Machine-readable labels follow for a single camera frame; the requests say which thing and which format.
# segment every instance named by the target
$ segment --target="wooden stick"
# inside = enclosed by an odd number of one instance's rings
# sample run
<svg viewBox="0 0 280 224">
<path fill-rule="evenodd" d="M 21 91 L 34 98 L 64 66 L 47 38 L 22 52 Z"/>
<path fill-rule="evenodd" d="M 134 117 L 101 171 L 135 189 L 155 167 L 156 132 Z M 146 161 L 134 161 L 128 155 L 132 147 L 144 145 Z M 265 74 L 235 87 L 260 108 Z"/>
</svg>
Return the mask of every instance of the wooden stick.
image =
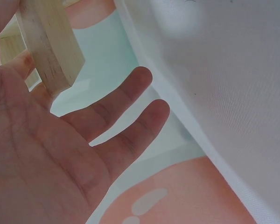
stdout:
<svg viewBox="0 0 280 224">
<path fill-rule="evenodd" d="M 71 87 L 85 60 L 61 1 L 21 0 L 16 17 L 49 93 Z"/>
<path fill-rule="evenodd" d="M 25 43 L 21 35 L 13 35 L 0 38 L 0 61 L 5 64 L 18 56 L 26 49 Z M 36 69 L 25 80 L 28 88 L 32 87 L 40 80 Z"/>
</svg>

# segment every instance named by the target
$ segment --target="mint green surface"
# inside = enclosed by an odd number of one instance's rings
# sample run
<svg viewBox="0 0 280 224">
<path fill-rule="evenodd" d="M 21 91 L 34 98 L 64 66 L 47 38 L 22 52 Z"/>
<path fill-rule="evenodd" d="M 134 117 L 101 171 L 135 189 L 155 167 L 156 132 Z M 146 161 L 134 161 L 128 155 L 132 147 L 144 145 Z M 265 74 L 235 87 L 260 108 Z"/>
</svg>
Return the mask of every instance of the mint green surface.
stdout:
<svg viewBox="0 0 280 224">
<path fill-rule="evenodd" d="M 93 91 L 115 88 L 138 65 L 117 11 L 74 33 L 86 59 L 77 81 L 91 78 Z"/>
<path fill-rule="evenodd" d="M 55 100 L 51 112 L 57 116 L 98 101 L 138 66 L 117 11 L 92 27 L 74 29 L 74 33 L 86 63 L 75 84 Z"/>
</svg>

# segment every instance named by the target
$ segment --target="knuckle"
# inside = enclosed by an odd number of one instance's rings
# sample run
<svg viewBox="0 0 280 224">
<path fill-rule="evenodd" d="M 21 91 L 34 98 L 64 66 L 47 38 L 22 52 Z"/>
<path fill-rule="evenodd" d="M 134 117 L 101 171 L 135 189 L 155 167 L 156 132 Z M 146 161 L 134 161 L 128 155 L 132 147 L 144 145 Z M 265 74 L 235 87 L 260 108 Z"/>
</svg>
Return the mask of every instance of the knuckle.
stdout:
<svg viewBox="0 0 280 224">
<path fill-rule="evenodd" d="M 105 105 L 100 102 L 95 103 L 92 106 L 94 112 L 103 120 L 105 128 L 112 125 L 112 114 Z"/>
</svg>

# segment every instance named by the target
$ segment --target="palm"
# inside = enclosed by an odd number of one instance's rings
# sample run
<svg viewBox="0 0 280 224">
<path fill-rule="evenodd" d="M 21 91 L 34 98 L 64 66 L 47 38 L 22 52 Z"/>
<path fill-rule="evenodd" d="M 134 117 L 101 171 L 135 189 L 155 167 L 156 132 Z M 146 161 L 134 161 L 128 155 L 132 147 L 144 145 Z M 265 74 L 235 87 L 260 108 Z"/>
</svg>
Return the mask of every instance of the palm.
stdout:
<svg viewBox="0 0 280 224">
<path fill-rule="evenodd" d="M 0 2 L 2 12 L 16 9 L 17 1 Z M 0 20 L 0 31 L 7 21 Z M 153 102 L 128 129 L 90 147 L 147 88 L 150 73 L 138 68 L 104 99 L 58 118 L 42 84 L 26 88 L 30 61 L 24 53 L 0 67 L 0 223 L 85 223 L 158 134 L 168 106 Z"/>
</svg>

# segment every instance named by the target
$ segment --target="white oval shape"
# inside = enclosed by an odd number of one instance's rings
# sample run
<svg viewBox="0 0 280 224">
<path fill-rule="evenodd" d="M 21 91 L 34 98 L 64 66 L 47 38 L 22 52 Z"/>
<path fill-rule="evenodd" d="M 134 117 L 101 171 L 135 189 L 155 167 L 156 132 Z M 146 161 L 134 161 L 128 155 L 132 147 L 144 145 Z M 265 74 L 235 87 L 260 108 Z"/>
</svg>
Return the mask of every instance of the white oval shape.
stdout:
<svg viewBox="0 0 280 224">
<path fill-rule="evenodd" d="M 140 224 L 140 219 L 136 216 L 128 217 L 122 221 L 122 224 Z"/>
<path fill-rule="evenodd" d="M 167 196 L 168 190 L 165 188 L 155 189 L 139 198 L 132 206 L 132 213 L 141 216 L 147 213 L 162 198 Z"/>
</svg>

